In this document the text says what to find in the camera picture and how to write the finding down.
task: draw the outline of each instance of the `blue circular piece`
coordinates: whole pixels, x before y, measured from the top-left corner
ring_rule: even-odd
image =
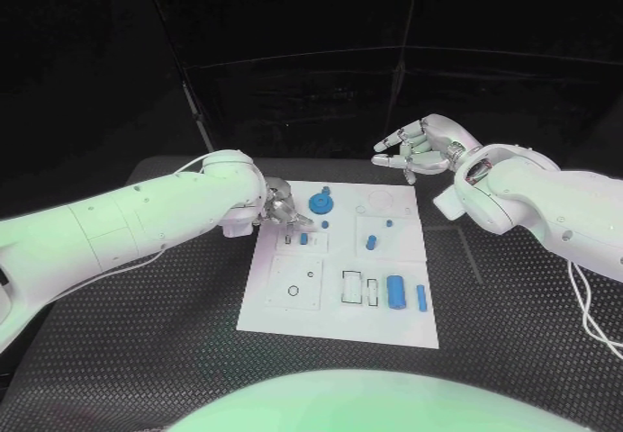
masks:
[[[333,208],[333,199],[327,193],[317,193],[308,199],[308,210],[314,214],[327,214]]]

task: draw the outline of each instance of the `blue object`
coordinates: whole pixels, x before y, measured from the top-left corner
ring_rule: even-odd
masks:
[[[418,304],[419,304],[419,312],[425,312],[425,290],[423,285],[418,285]]]
[[[390,309],[405,309],[405,282],[402,276],[386,276],[386,302]]]
[[[321,192],[308,199],[308,210],[314,214],[327,214],[333,209],[333,199],[328,197],[331,190],[327,186],[321,188]]]
[[[366,243],[366,250],[373,250],[374,246],[376,246],[376,236],[369,236],[367,243]]]

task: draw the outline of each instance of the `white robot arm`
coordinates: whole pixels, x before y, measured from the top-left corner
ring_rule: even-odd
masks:
[[[399,155],[374,155],[372,163],[403,169],[410,184],[413,172],[455,172],[452,186],[434,199],[448,219],[467,213],[496,234],[526,227],[553,254],[623,282],[623,181],[560,171],[530,148],[481,146],[436,114],[405,126],[374,150],[397,143]]]
[[[289,185],[263,179],[250,158],[223,150],[201,159],[200,173],[177,170],[0,221],[0,352],[35,312],[80,281],[161,253],[216,225],[226,237],[236,237],[263,220],[311,223],[295,213]]]

